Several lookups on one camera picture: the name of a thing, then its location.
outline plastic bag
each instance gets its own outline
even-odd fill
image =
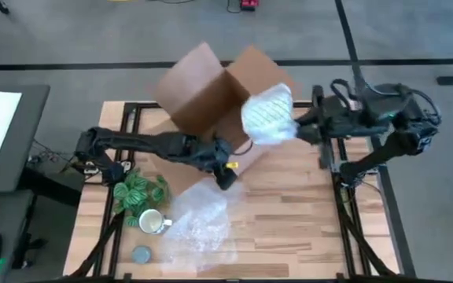
[[[293,120],[293,97],[284,83],[251,96],[242,105],[244,132],[257,145],[277,145],[295,138],[298,124]]]
[[[160,241],[163,272],[200,272],[237,260],[235,241],[229,238],[228,207],[243,192],[240,183],[227,191],[206,178],[176,197],[171,204],[174,224]]]

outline white mug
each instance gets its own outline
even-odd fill
[[[148,209],[139,216],[139,228],[141,228],[144,233],[162,233],[165,226],[170,225],[172,225],[172,220],[166,219],[155,209]]]

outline red device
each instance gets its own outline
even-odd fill
[[[260,4],[260,0],[241,0],[242,11],[254,11]]]

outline yellow tag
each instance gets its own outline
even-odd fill
[[[230,169],[239,168],[239,163],[238,162],[229,162],[226,164],[226,168],[230,168]]]

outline wooden table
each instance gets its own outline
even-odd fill
[[[119,130],[124,101],[104,103],[100,127]],[[301,115],[305,109],[296,109]],[[161,109],[142,112],[141,130],[167,119]],[[357,160],[369,151],[364,138],[346,141],[350,160]],[[242,176],[244,186],[237,209],[230,212],[229,243],[218,252],[236,252],[230,264],[215,263],[201,272],[190,270],[162,271],[163,256],[159,242],[161,235],[147,235],[138,228],[125,226],[120,244],[116,277],[132,273],[133,278],[335,278],[337,272],[346,273],[340,227],[333,198],[330,172],[319,169],[318,148],[292,140],[275,146],[254,163]],[[146,153],[136,153],[136,166],[144,175],[158,175]],[[376,186],[375,177],[366,182]],[[87,257],[98,240],[107,188],[87,185],[76,216],[75,229],[69,246],[64,274],[73,272]],[[374,188],[360,186],[355,195],[363,223],[365,238],[379,257],[393,271],[398,271],[396,256],[389,235],[381,194]],[[355,242],[356,266],[359,257]],[[148,245],[153,250],[153,261],[139,265],[132,263],[131,252],[137,245]],[[111,243],[106,246],[103,274],[107,273]]]

